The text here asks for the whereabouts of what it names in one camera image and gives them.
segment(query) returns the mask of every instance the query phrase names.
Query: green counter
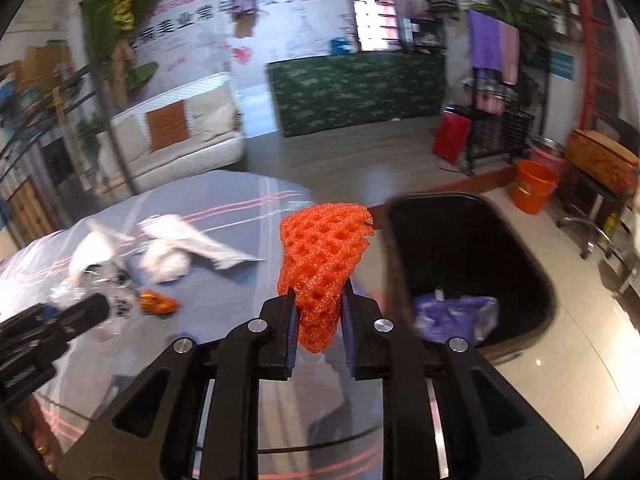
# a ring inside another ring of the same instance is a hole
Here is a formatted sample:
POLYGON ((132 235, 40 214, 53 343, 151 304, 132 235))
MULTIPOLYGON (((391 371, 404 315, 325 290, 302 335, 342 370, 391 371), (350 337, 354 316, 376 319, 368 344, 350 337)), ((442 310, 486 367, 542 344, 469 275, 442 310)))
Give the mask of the green counter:
POLYGON ((445 56, 366 52, 267 65, 280 126, 294 137, 440 113, 445 56))

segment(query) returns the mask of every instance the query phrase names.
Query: red bag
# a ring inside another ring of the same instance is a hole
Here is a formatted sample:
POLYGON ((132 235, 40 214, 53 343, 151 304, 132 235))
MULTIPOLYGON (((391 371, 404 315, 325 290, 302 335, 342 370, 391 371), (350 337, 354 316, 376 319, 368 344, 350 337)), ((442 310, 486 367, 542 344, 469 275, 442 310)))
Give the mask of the red bag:
POLYGON ((452 166, 455 165, 458 155, 465 145, 470 128, 471 120, 457 113, 443 111, 440 127, 431 151, 441 156, 452 166))

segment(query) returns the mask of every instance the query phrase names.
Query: black trash bin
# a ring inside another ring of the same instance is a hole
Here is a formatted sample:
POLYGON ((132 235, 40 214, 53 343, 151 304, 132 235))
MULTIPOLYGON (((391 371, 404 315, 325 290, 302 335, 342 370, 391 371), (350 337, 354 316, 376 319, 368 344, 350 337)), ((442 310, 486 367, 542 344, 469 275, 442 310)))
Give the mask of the black trash bin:
POLYGON ((447 298, 493 296, 498 326, 479 345, 488 359, 537 341, 556 312, 549 278, 493 205, 464 192, 403 196, 382 221, 388 263, 386 311, 414 324, 413 298, 441 288, 447 298))

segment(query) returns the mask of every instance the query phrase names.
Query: white sofa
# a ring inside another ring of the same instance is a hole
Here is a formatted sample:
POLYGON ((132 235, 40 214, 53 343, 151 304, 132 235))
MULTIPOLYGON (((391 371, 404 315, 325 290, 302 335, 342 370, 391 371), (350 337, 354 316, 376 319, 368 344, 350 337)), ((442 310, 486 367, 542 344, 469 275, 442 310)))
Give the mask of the white sofa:
MULTIPOLYGON (((115 116, 111 124, 138 191, 240 160, 246 138, 238 103, 232 75, 222 72, 164 92, 115 116), (180 101, 184 101, 189 138, 152 151, 146 114, 180 101)), ((129 190, 107 133, 99 134, 98 141, 97 194, 119 202, 130 196, 129 190)))

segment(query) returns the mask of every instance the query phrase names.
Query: metal screw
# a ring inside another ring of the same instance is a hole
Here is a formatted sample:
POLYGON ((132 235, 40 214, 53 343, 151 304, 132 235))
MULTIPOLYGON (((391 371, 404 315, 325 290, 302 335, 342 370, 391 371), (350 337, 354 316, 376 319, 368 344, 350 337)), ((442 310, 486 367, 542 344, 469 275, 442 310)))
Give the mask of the metal screw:
POLYGON ((391 332, 394 328, 394 324, 388 319, 377 319, 373 322, 373 328, 378 332, 391 332))
POLYGON ((178 354, 186 354, 192 348, 193 342, 191 339, 187 339, 185 337, 178 339, 178 341, 174 343, 174 350, 178 352, 178 354))
POLYGON ((467 348, 469 348, 469 343, 467 343, 461 337, 454 337, 451 341, 449 341, 449 348, 451 348, 454 352, 464 352, 467 348))
POLYGON ((251 332, 262 332, 267 329, 267 322, 260 318, 252 319, 247 326, 251 332))

